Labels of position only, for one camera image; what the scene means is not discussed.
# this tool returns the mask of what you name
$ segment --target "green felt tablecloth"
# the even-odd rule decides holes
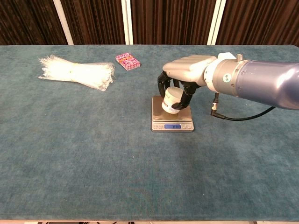
[[[141,67],[125,71],[130,52]],[[214,93],[191,101],[193,133],[153,133],[162,66],[194,54],[294,62],[285,46],[0,46],[0,219],[299,221],[299,111],[250,121],[209,115]],[[114,62],[106,92],[41,80],[38,59]],[[219,112],[267,105],[220,95]]]

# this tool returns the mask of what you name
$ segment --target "kitchen scale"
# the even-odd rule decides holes
[[[151,100],[151,130],[153,132],[194,131],[190,106],[177,114],[170,114],[163,110],[162,102],[161,96],[153,96]]]

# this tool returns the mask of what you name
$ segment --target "white cup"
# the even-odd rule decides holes
[[[162,102],[162,108],[168,113],[176,114],[179,110],[173,109],[172,105],[179,103],[181,101],[181,97],[183,94],[183,90],[178,87],[168,87],[165,91],[165,97]]]

